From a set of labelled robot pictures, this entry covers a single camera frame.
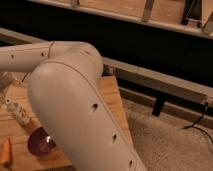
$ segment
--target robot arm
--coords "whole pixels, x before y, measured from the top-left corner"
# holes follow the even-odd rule
[[[103,64],[82,42],[0,48],[4,71],[32,72],[28,95],[42,126],[79,171],[144,171],[97,90]]]

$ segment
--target wooden cutting board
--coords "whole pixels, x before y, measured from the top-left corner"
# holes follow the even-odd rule
[[[116,78],[113,76],[103,77],[99,84],[99,90],[121,129],[124,131],[129,143],[132,144]],[[55,149],[50,155],[40,158],[28,152],[28,137],[36,128],[40,127],[40,123],[29,105],[26,88],[11,86],[6,96],[19,102],[32,117],[30,125],[21,127],[5,110],[4,106],[0,110],[0,151],[2,150],[4,138],[10,136],[12,139],[13,171],[43,170],[71,165],[71,162],[59,149]]]

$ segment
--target orange vegetable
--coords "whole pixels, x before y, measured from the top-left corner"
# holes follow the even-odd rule
[[[1,153],[1,157],[0,157],[0,163],[4,166],[9,166],[12,163],[10,137],[6,138],[3,143],[2,153]]]

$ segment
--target gray floor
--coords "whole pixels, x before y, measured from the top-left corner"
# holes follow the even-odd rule
[[[190,122],[123,99],[135,149],[149,171],[212,171],[213,145],[197,130],[183,130]],[[53,171],[72,171],[72,168]]]

